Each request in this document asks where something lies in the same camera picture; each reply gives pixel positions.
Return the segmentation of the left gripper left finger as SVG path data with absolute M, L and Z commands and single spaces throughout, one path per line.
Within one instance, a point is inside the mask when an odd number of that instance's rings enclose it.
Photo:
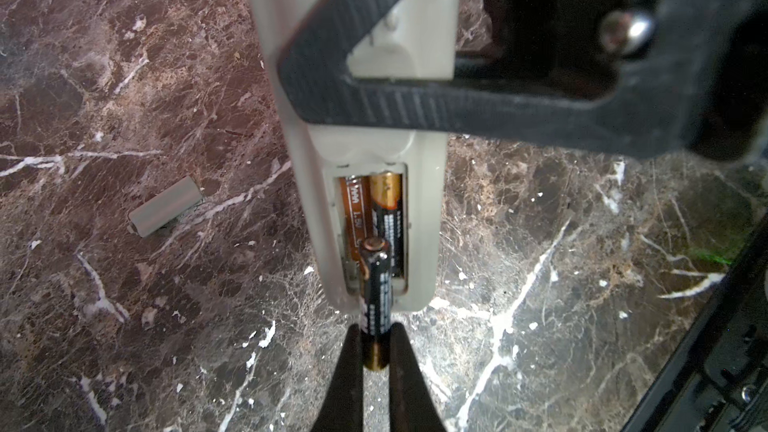
M 361 332 L 351 325 L 330 385 L 311 431 L 361 432 L 364 429 Z

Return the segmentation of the remote battery cover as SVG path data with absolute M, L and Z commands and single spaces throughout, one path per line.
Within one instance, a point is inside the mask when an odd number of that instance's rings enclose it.
M 132 230 L 146 238 L 198 205 L 204 196 L 191 177 L 180 179 L 128 214 Z

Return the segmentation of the white AC remote control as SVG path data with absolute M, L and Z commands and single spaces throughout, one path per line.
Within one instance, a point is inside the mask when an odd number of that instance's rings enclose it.
M 279 52 L 318 0 L 250 0 L 277 114 L 287 144 L 319 280 L 327 301 L 359 311 L 355 266 L 346 258 L 339 180 L 393 170 L 404 176 L 406 273 L 394 283 L 398 312 L 433 298 L 448 136 L 387 128 L 311 125 L 290 105 L 277 74 Z M 400 0 L 356 46 L 352 73 L 365 78 L 449 79 L 459 0 Z

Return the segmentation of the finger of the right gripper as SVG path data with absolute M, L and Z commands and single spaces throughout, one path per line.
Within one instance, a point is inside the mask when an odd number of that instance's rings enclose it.
M 445 80 L 357 78 L 347 60 L 400 0 L 318 0 L 283 46 L 277 73 L 305 122 L 356 127 L 466 133 L 505 138 L 492 130 L 504 75 L 487 58 L 454 59 Z

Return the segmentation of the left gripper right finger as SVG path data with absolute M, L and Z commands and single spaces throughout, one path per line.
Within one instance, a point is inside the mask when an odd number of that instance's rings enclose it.
M 390 328 L 389 369 L 390 430 L 445 432 L 401 323 Z

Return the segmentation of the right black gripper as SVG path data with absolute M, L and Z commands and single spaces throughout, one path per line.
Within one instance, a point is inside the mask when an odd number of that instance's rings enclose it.
M 484 0 L 495 134 L 740 161 L 767 146 L 767 0 Z

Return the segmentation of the black AAA battery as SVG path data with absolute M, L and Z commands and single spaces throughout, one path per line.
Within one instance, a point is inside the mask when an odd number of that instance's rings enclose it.
M 389 243 L 392 275 L 402 278 L 405 271 L 402 176 L 384 172 L 369 177 L 374 232 Z
M 382 371 L 389 364 L 391 308 L 393 303 L 392 254 L 382 237 L 367 237 L 360 244 L 361 340 L 363 364 Z

